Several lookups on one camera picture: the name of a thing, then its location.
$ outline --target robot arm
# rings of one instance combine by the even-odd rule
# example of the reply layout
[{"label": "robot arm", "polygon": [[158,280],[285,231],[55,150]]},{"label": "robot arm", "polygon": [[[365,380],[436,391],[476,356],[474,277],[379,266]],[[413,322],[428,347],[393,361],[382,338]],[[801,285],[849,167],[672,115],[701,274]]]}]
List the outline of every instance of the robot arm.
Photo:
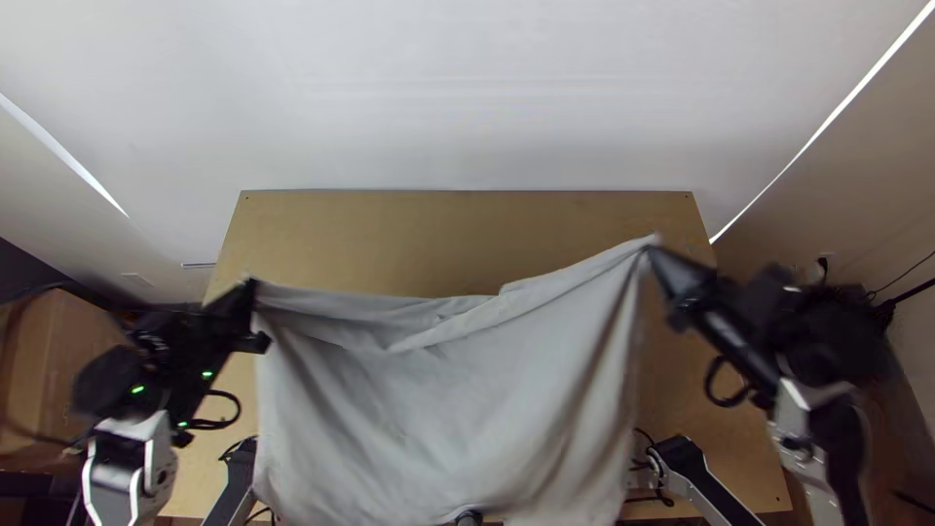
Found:
[{"label": "robot arm", "polygon": [[[767,413],[767,434],[783,467],[803,483],[815,523],[869,524],[858,484],[865,430],[853,395],[881,370],[886,343],[885,325],[874,320],[861,295],[824,285],[795,287],[775,265],[740,287],[670,250],[652,247],[648,255],[670,325],[701,333],[721,354],[718,362],[729,362],[747,383],[729,403],[715,401],[731,406],[749,398]],[[713,398],[709,385],[705,390]],[[707,476],[703,455],[690,440],[667,442],[648,452],[657,483],[676,489],[673,481],[685,479],[681,493],[700,492],[700,505],[694,502],[709,510],[712,524],[759,523],[744,518],[729,491]]]},{"label": "robot arm", "polygon": [[[221,395],[240,414],[234,396],[211,386],[231,353],[263,354],[270,344],[262,332],[250,331],[255,286],[253,280],[244,282],[197,313],[146,315],[129,334],[136,349],[114,347],[79,374],[72,404],[99,419],[82,470],[85,508],[95,526],[135,526],[155,517],[175,480],[172,446],[187,446],[192,430],[223,429],[237,419],[208,422],[196,419],[195,412],[205,396]],[[248,489],[252,452],[247,453]],[[238,491],[248,494],[239,486]]]}]

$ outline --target wooden panel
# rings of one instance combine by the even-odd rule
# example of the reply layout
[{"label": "wooden panel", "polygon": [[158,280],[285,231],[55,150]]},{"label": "wooden panel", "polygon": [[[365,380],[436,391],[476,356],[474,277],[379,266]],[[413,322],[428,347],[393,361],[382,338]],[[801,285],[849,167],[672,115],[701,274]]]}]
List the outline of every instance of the wooden panel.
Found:
[{"label": "wooden panel", "polygon": [[[712,262],[694,199],[682,192],[244,192],[208,297],[245,273],[374,294],[492,294],[505,282],[554,271],[651,231]],[[648,290],[645,314],[653,322],[640,378],[641,426],[660,438],[691,436],[753,510],[788,509],[763,415],[749,407],[720,409],[704,398],[701,380],[713,351],[664,327],[655,287]],[[242,398],[243,417],[223,432],[200,433],[181,451],[165,514],[205,516],[225,483],[224,466],[214,459],[256,432],[253,360],[236,356],[219,375],[217,387]],[[202,415],[216,418],[226,410],[210,400]],[[694,514],[688,503],[634,505],[626,512]]]}]

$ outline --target metal stand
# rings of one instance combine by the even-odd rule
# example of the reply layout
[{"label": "metal stand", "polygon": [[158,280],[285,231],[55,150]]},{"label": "metal stand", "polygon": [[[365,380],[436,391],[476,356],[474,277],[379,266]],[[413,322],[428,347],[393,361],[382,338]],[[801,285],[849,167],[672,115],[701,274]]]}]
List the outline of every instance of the metal stand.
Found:
[{"label": "metal stand", "polygon": [[711,471],[701,449],[685,436],[647,448],[651,470],[637,471],[631,488],[665,489],[689,500],[711,526],[763,526]]},{"label": "metal stand", "polygon": [[253,461],[256,438],[248,438],[231,454],[227,463],[227,486],[221,492],[202,526],[243,526],[256,504],[253,484]]}]

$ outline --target towel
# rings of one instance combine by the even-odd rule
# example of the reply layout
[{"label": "towel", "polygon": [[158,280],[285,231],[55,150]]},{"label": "towel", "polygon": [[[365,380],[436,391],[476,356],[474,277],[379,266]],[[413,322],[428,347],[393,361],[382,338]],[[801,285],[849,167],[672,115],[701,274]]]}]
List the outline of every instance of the towel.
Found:
[{"label": "towel", "polygon": [[261,282],[253,488],[287,524],[510,526],[617,519],[653,236],[440,299]]}]

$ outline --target black cable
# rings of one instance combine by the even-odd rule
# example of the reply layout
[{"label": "black cable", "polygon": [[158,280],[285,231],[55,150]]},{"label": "black cable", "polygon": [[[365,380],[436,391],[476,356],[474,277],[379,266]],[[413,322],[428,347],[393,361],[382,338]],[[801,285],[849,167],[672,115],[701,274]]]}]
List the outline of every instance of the black cable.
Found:
[{"label": "black cable", "polygon": [[272,520],[273,520],[273,524],[276,524],[276,514],[273,513],[273,510],[270,509],[270,507],[264,507],[263,509],[260,509],[260,510],[257,511],[256,513],[253,513],[251,516],[249,516],[249,517],[246,518],[246,520],[243,522],[243,524],[248,524],[251,520],[255,519],[256,517],[258,517],[258,516],[260,516],[260,515],[262,515],[263,513],[266,513],[267,511],[270,512],[270,517],[271,517]]},{"label": "black cable", "polygon": [[731,407],[736,407],[744,402],[747,399],[747,396],[750,394],[750,385],[747,384],[744,380],[743,387],[740,388],[734,395],[727,398],[718,398],[714,395],[714,378],[718,375],[718,371],[721,370],[721,366],[728,361],[724,355],[717,355],[714,359],[711,360],[711,364],[708,365],[708,372],[704,374],[704,395],[711,400],[711,403],[717,405],[718,407],[726,407],[730,409]]},{"label": "black cable", "polygon": [[919,294],[919,293],[922,292],[923,290],[926,290],[926,289],[928,289],[928,288],[931,288],[933,285],[935,285],[935,278],[932,278],[931,280],[929,280],[929,281],[927,281],[927,282],[925,282],[925,283],[923,283],[923,284],[921,284],[921,285],[919,285],[919,286],[916,286],[916,287],[914,287],[914,288],[912,288],[912,289],[910,289],[910,290],[908,290],[908,291],[906,291],[906,292],[903,292],[902,294],[896,296],[895,298],[888,299],[888,300],[886,300],[884,303],[888,303],[888,304],[890,304],[890,305],[896,305],[897,303],[899,303],[899,302],[901,302],[901,301],[903,301],[903,300],[907,300],[907,299],[909,299],[909,298],[915,296],[916,294]]},{"label": "black cable", "polygon": [[889,282],[889,283],[885,284],[884,286],[882,286],[882,287],[880,287],[880,288],[878,288],[878,289],[876,289],[876,290],[871,290],[870,292],[867,293],[867,295],[870,296],[871,294],[873,294],[873,297],[876,298],[878,292],[880,292],[880,291],[882,291],[882,290],[885,290],[885,289],[889,288],[890,285],[892,285],[892,284],[894,284],[894,283],[900,281],[900,280],[903,279],[907,274],[909,274],[910,272],[912,272],[913,270],[915,270],[916,267],[918,267],[918,266],[921,265],[922,263],[928,261],[932,256],[935,256],[935,250],[932,250],[931,252],[929,252],[929,254],[928,254],[927,256],[925,256],[925,257],[923,257],[922,259],[920,259],[920,260],[918,261],[918,263],[916,263],[915,265],[913,265],[912,267],[910,267],[908,271],[906,271],[906,272],[900,274],[899,277],[896,278],[895,280],[893,280],[892,282]]},{"label": "black cable", "polygon": [[227,398],[234,402],[234,405],[237,407],[237,413],[234,414],[234,417],[230,420],[205,420],[201,418],[196,418],[188,423],[189,430],[195,431],[217,431],[223,430],[224,428],[229,427],[231,424],[234,424],[241,417],[241,401],[226,391],[219,391],[217,389],[209,390],[206,393],[206,396],[220,396],[222,398]]},{"label": "black cable", "polygon": [[928,504],[923,503],[922,501],[920,501],[919,499],[916,499],[912,495],[908,495],[899,490],[893,490],[893,496],[895,496],[897,499],[899,499],[900,501],[903,501],[906,504],[913,505],[923,511],[927,511],[935,515],[935,507],[931,507]]},{"label": "black cable", "polygon": [[651,446],[655,446],[655,440],[653,440],[653,438],[650,436],[649,433],[647,433],[647,432],[645,432],[645,431],[643,431],[643,430],[641,430],[641,429],[639,429],[639,428],[633,428],[633,432],[636,432],[636,433],[638,433],[638,434],[641,434],[646,440],[648,440],[648,441],[650,442],[650,445],[651,445]]},{"label": "black cable", "polygon": [[230,446],[228,446],[227,449],[224,450],[224,453],[221,453],[221,456],[218,457],[217,460],[223,462],[224,464],[229,463],[229,462],[231,461],[231,457],[234,456],[234,451],[235,451],[237,448],[241,447],[241,444],[243,444],[244,442],[250,440],[251,438],[256,438],[257,436],[258,436],[258,435],[253,434],[253,435],[248,436],[247,438],[245,438],[245,439],[243,439],[243,440],[239,440],[239,441],[237,441],[237,442],[234,442],[233,444],[231,444]]},{"label": "black cable", "polygon": [[636,497],[633,499],[627,499],[623,501],[624,504],[634,504],[634,503],[654,503],[659,501],[665,507],[674,507],[675,501],[669,499],[665,495],[662,495],[662,490],[655,488],[655,495],[653,497]]}]

